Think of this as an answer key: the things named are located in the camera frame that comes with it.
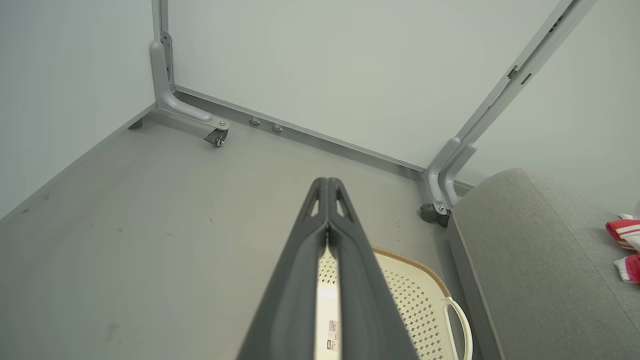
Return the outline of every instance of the cream plastic basket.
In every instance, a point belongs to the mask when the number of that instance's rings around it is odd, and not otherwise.
[[[462,324],[464,360],[473,353],[471,328],[464,312],[440,278],[428,267],[391,251],[374,247],[376,260],[396,302],[413,347],[422,360],[458,360],[449,313],[451,306]],[[337,262],[326,251],[318,266],[316,302],[316,360],[340,359],[339,287]]]

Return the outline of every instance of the basket handle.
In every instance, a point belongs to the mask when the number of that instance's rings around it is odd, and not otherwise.
[[[469,326],[469,321],[465,316],[465,312],[462,311],[462,308],[458,303],[453,300],[451,297],[446,297],[444,306],[444,314],[447,319],[447,327],[449,328],[449,337],[451,339],[451,345],[453,346],[453,356],[458,360],[458,351],[456,350],[456,343],[453,340],[453,333],[451,332],[451,322],[449,321],[449,312],[447,312],[447,307],[451,306],[455,310],[458,318],[460,319],[460,323],[462,324],[462,332],[465,335],[465,355],[463,360],[471,360],[471,357],[474,353],[474,340],[471,336],[471,326]]]

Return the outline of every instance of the red and white cloth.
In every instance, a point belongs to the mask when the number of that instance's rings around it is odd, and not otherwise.
[[[607,223],[607,231],[623,249],[640,251],[640,220],[626,218],[611,221]],[[624,282],[640,282],[640,254],[636,252],[613,263]]]

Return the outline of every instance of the label sticker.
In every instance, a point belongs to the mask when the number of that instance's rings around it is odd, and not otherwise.
[[[326,336],[326,348],[340,352],[340,322],[329,320],[329,333]]]

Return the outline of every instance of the metal frame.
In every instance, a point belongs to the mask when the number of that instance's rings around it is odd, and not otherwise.
[[[172,38],[168,32],[168,0],[155,0],[153,8],[154,22],[159,24],[159,26],[156,26],[156,31],[159,30],[159,33],[156,34],[156,39],[150,46],[157,108],[189,120],[210,125],[213,127],[213,131],[216,132],[213,143],[221,146],[227,135],[226,131],[229,129],[229,122],[214,121],[216,117],[211,113],[182,102],[173,94],[175,87],[173,85]]]
[[[476,151],[475,142],[522,91],[597,0],[562,0],[480,107],[424,172],[435,210],[446,215],[458,201],[453,181]]]
[[[314,358],[318,261],[327,246],[339,262],[342,359],[417,360],[344,185],[323,177],[311,185],[238,360]]]

